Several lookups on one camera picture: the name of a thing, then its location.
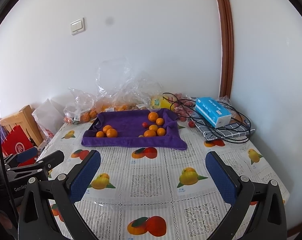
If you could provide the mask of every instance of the tablecloth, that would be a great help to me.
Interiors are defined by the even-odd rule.
[[[197,128],[189,128],[187,122],[178,121],[178,124],[187,150],[156,148],[156,157],[154,149],[137,156],[133,155],[137,148],[84,147],[81,145],[82,136],[91,123],[64,124],[39,159],[56,150],[63,151],[64,162],[50,174],[54,179],[81,162],[79,157],[71,157],[73,152],[91,149],[100,152],[101,166],[94,177],[94,180],[100,180],[92,185],[101,189],[88,188],[82,200],[75,203],[99,239],[207,239],[230,208],[206,170],[204,160],[209,151],[216,151],[238,175],[246,175],[253,182],[276,180],[284,202],[288,201],[288,190],[262,157],[264,153],[259,152],[252,142],[239,145],[218,143],[206,147]],[[262,155],[258,162],[252,163],[250,151]],[[181,176],[187,171],[196,172],[200,179],[193,181],[192,185],[181,186]],[[254,208],[250,206],[235,239],[243,235]],[[72,239],[65,224],[58,216],[55,218],[63,235]],[[132,227],[132,222],[137,219],[141,226]]]

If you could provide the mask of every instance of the brown door trim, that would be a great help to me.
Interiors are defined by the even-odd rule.
[[[220,97],[231,94],[234,65],[234,34],[230,0],[217,0],[221,24],[222,69]]]

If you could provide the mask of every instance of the light switch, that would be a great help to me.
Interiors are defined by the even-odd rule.
[[[75,35],[84,31],[84,18],[71,23],[71,34]]]

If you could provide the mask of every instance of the tissue box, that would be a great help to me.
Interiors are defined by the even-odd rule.
[[[214,127],[228,125],[231,113],[212,98],[197,98],[195,109]]]

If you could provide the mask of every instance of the purple towel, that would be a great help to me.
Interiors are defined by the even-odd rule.
[[[164,119],[165,136],[138,137],[147,130],[142,123],[155,124],[148,120],[149,110],[133,110],[120,112],[103,112],[85,131],[82,139],[84,146],[124,146],[124,147],[165,147],[186,150],[187,144],[179,136],[177,116],[169,109],[162,108],[157,111],[159,117]],[[105,125],[111,125],[118,132],[116,138],[96,138],[97,131],[102,131]]]

